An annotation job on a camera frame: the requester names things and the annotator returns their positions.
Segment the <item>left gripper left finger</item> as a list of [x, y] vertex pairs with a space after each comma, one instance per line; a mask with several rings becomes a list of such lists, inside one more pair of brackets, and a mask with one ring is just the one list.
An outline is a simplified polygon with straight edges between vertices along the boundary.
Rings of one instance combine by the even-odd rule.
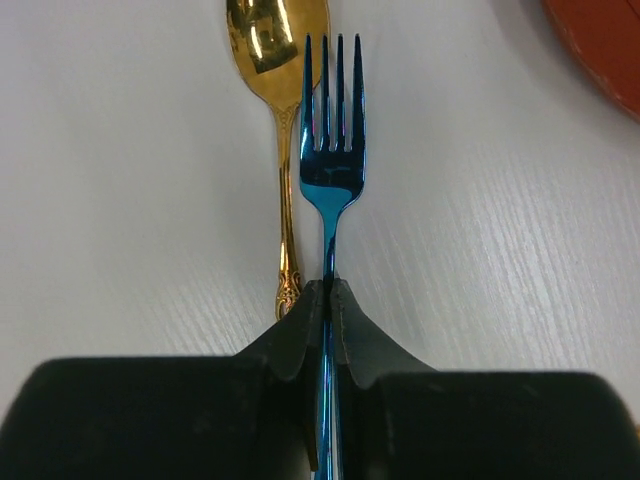
[[55, 358], [1, 425], [5, 479], [307, 479], [324, 292], [229, 356]]

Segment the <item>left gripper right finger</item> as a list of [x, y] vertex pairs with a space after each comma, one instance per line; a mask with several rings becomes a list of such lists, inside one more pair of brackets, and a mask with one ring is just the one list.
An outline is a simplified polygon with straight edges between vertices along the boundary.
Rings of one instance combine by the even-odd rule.
[[619, 395], [576, 371], [439, 371], [396, 343], [349, 284], [330, 297], [348, 479], [635, 479]]

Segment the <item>blue plastic fork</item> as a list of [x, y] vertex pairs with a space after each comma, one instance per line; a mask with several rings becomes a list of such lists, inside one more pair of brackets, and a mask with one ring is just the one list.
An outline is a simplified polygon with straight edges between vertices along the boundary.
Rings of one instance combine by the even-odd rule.
[[[328, 39], [322, 39], [321, 126], [314, 124], [311, 39], [306, 39], [300, 130], [300, 189], [319, 212], [323, 224], [323, 300], [329, 301], [335, 279], [336, 237], [341, 214], [362, 194], [366, 168], [366, 114], [361, 38], [355, 36], [351, 143], [346, 143], [343, 37], [336, 58], [336, 127], [331, 127]], [[321, 320], [321, 359], [317, 397], [319, 434], [317, 479], [338, 476], [338, 413], [334, 406], [333, 321], [326, 306]]]

